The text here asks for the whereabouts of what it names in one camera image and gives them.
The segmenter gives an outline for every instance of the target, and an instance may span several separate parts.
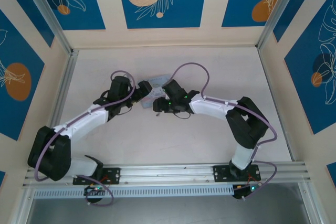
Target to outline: white tabletop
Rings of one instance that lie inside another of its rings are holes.
[[[143,47],[81,50],[66,99],[62,122],[92,105],[110,88],[115,70],[130,72],[139,82],[172,74],[186,62],[198,62],[210,72],[205,94],[229,100],[250,97],[278,132],[256,159],[291,161],[286,140],[254,47]],[[201,90],[206,74],[197,66],[182,68],[175,80],[187,91]],[[152,109],[136,104],[128,114],[117,116],[75,144],[74,155],[91,155],[105,164],[176,164],[229,162],[236,141],[226,121],[205,115],[180,120],[172,114],[155,116]],[[263,140],[272,138],[267,131]]]

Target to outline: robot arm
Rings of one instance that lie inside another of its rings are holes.
[[[99,180],[102,176],[103,164],[90,156],[72,157],[72,146],[94,128],[107,123],[118,115],[122,107],[132,107],[133,103],[139,102],[152,90],[147,81],[139,82],[138,86],[139,88],[135,89],[127,100],[104,108],[102,106],[126,98],[132,90],[130,80],[127,77],[117,76],[112,80],[110,90],[105,91],[99,99],[95,100],[88,110],[69,122],[52,129],[46,126],[40,128],[28,158],[28,165],[36,167],[37,160],[49,140],[56,132],[65,129],[55,138],[51,148],[43,156],[38,169],[39,172],[54,181],[69,175],[93,175],[94,178]]]
[[[268,126],[255,116],[235,107],[234,104],[252,110],[265,118],[253,101],[247,97],[239,101],[221,100],[221,102],[210,97],[203,98],[195,90],[186,93],[175,80],[171,80],[162,88],[166,93],[166,98],[158,98],[154,101],[153,110],[155,112],[206,114],[228,121],[238,143],[236,152],[230,161],[230,173],[235,179],[244,177],[257,142],[265,135]]]

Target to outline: beige wall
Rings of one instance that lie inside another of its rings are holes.
[[[331,220],[336,219],[336,189],[326,165],[336,162],[336,125],[313,135],[284,57],[326,0],[306,0],[279,43],[273,35],[261,50],[275,102],[298,160],[306,162],[322,205]]]
[[[0,134],[0,170],[6,180],[0,192],[0,223],[7,223],[27,172],[27,159],[37,130],[48,123],[54,108],[67,55],[54,40],[51,48],[15,0],[1,0],[0,9],[45,63],[18,141]]]
[[[121,0],[97,1],[106,30],[65,31],[74,48],[255,45],[263,30],[263,26],[221,28],[228,0],[204,0],[200,28],[131,30],[127,29]]]

